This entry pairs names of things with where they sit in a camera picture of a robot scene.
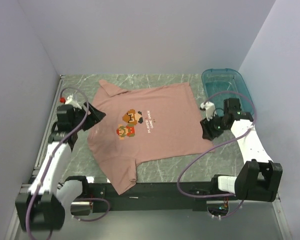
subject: red object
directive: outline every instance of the red object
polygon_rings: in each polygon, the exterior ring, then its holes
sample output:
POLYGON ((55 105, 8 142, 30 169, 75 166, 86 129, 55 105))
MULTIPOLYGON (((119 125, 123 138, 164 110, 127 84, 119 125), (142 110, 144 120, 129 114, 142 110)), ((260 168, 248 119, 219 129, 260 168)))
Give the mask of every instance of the red object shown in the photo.
POLYGON ((60 101, 60 103, 63 103, 63 104, 64 104, 64 103, 66 102, 66 99, 65 99, 64 97, 60 97, 60 100, 59 100, 59 101, 60 101))

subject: t-shirt sleeve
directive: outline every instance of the t-shirt sleeve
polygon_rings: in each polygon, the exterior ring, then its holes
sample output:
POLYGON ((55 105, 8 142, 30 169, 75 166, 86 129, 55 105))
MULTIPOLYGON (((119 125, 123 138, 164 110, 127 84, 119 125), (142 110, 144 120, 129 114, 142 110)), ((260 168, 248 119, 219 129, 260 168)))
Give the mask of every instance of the t-shirt sleeve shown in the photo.
POLYGON ((136 185, 136 159, 128 156, 108 158, 98 163, 100 169, 120 195, 136 185))

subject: transparent blue bin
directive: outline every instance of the transparent blue bin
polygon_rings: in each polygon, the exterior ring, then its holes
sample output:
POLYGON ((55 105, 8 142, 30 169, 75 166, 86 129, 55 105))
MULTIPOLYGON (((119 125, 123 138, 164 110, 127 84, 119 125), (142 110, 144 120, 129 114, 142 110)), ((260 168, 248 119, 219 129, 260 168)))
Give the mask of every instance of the transparent blue bin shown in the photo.
MULTIPOLYGON (((224 69, 208 69, 202 73, 202 83, 204 91, 207 95, 207 98, 222 91, 233 91, 245 95, 252 102, 250 93, 247 89, 245 81, 241 74, 236 70, 230 68, 224 69)), ((241 96, 238 96, 233 93, 224 93, 218 96, 215 96, 211 99, 211 102, 214 103, 216 108, 224 108, 224 99, 228 98, 239 98, 241 103, 241 108, 244 112, 250 112, 254 114, 253 108, 251 105, 241 96)), ((217 109, 218 115, 222 116, 223 111, 217 109)))

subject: metal frame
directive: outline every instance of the metal frame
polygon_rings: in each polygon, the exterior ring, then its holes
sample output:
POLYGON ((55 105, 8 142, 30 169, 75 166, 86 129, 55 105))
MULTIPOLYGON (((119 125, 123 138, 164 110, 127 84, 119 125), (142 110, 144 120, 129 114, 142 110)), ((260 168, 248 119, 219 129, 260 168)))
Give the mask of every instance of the metal frame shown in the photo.
MULTIPOLYGON (((33 176, 36 176, 38 174, 40 166, 42 164, 41 158, 42 158, 42 154, 43 154, 43 152, 45 150, 45 147, 46 147, 46 144, 45 144, 46 137, 47 137, 47 135, 49 134, 49 131, 50 131, 49 126, 50 126, 50 123, 51 123, 51 120, 52 120, 52 117, 53 117, 54 108, 55 108, 55 105, 57 104, 57 100, 58 100, 59 93, 60 93, 61 87, 63 85, 63 82, 64 82, 63 75, 60 75, 59 84, 58 84, 58 87, 57 87, 57 90, 56 90, 56 93, 55 93, 55 97, 54 97, 54 101, 53 101, 53 104, 52 104, 52 107, 51 107, 48 122, 47 122, 47 125, 46 125, 46 128, 45 128, 45 131, 44 131, 44 135, 43 135, 43 138, 42 138, 42 141, 41 141, 40 149, 38 151, 38 155, 37 155, 36 162, 35 162, 35 165, 34 165, 33 176)), ((186 183, 186 184, 189 184, 189 186, 190 186, 190 185, 193 185, 193 184, 196 184, 196 183, 195 182, 189 182, 189 183, 186 183)), ((210 185, 210 182, 203 182, 203 183, 200 182, 200 184, 209 184, 210 185)), ((30 184, 23 184, 21 186, 20 192, 27 192, 27 189, 28 189, 29 186, 30 186, 30 184)), ((111 184, 109 186, 107 186, 107 198, 108 197, 111 198, 111 192, 112 192, 111 187, 112 187, 111 184)), ((96 197, 102 197, 101 195, 104 194, 106 190, 99 191, 99 189, 96 188, 96 191, 97 192, 94 193, 94 194, 96 194, 96 197)), ((128 198, 128 199, 131 199, 131 200, 133 200, 134 198, 137 198, 137 196, 126 196, 124 194, 123 194, 123 196, 125 196, 126 199, 128 198)), ((188 200, 186 200, 186 199, 184 199, 184 200, 188 201, 187 202, 188 206, 189 206, 190 201, 192 201, 191 202, 192 205, 194 204, 193 203, 194 200, 192 198, 188 198, 188 200)), ((211 204, 211 203, 218 203, 219 199, 216 199, 214 201, 209 201, 209 199, 205 199, 204 201, 206 202, 206 204, 211 204)), ((258 203, 256 201, 247 201, 247 202, 249 202, 249 203, 258 203)), ((99 207, 95 208, 96 205, 97 204, 94 204, 93 208, 95 209, 95 211, 100 211, 99 207)), ((283 208, 282 208, 281 201, 280 201, 279 197, 273 202, 273 208, 274 208, 274 211, 275 211, 275 214, 276 214, 276 218, 277 218, 278 225, 279 225, 279 228, 280 228, 283 239, 284 240, 292 240, 293 238, 292 238, 292 235, 290 233, 289 225, 288 225, 287 219, 285 217, 285 214, 284 214, 284 211, 283 211, 283 208)), ((19 234, 20 230, 21 230, 21 227, 20 227, 20 222, 19 222, 19 218, 18 218, 18 215, 17 215, 17 211, 16 211, 16 209, 14 209, 14 212, 12 214, 11 221, 10 221, 10 224, 9 224, 6 236, 5 236, 5 240, 15 240, 16 237, 18 237, 18 234, 19 234)))

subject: folded fabric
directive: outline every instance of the folded fabric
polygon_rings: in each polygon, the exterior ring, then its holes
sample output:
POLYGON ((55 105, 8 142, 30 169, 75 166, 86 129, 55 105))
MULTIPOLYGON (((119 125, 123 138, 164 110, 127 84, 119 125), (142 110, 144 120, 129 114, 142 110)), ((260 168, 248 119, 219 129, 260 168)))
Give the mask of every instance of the folded fabric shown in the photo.
POLYGON ((136 184, 141 163, 213 146, 202 138, 202 116, 188 82, 134 90, 99 83, 92 105, 106 117, 90 129, 87 141, 118 194, 136 184))

